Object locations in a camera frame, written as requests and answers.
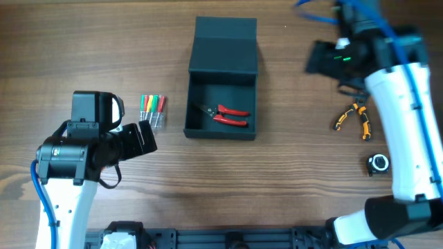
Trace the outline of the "clear screwdriver set case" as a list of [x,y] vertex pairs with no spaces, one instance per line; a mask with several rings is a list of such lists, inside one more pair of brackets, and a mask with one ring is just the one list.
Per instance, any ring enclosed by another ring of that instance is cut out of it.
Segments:
[[165,126],[165,95],[142,95],[140,101],[140,121],[148,121],[153,130]]

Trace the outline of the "black white tape measure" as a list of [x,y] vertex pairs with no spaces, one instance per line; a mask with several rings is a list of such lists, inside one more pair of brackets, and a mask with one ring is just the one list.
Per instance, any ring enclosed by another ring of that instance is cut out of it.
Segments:
[[366,168],[369,177],[375,174],[384,174],[389,171],[390,162],[385,155],[374,154],[366,160]]

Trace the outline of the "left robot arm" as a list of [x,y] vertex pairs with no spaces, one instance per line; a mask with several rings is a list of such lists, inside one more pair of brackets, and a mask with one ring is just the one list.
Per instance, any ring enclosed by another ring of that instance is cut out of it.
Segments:
[[156,151],[149,121],[122,125],[113,93],[74,91],[71,118],[39,146],[30,172],[41,201],[36,248],[83,248],[100,175],[119,162]]

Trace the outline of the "red handled snips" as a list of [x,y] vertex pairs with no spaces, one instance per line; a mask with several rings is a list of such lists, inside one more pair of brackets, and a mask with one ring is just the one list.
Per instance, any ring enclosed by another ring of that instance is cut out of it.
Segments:
[[203,111],[204,113],[206,113],[215,122],[234,127],[248,126],[248,122],[245,120],[234,120],[226,117],[226,116],[247,117],[250,115],[248,111],[239,111],[235,109],[230,109],[222,104],[218,104],[216,107],[208,107],[204,104],[193,102],[192,105],[194,107],[197,107],[199,110]]

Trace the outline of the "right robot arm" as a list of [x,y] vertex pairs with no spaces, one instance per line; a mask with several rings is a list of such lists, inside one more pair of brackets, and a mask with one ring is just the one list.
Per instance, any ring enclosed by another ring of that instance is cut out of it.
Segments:
[[357,248],[442,229],[442,141],[428,55],[413,26],[393,27],[377,1],[337,1],[336,43],[317,41],[306,71],[338,80],[346,95],[370,96],[390,153],[392,194],[328,220],[326,248]]

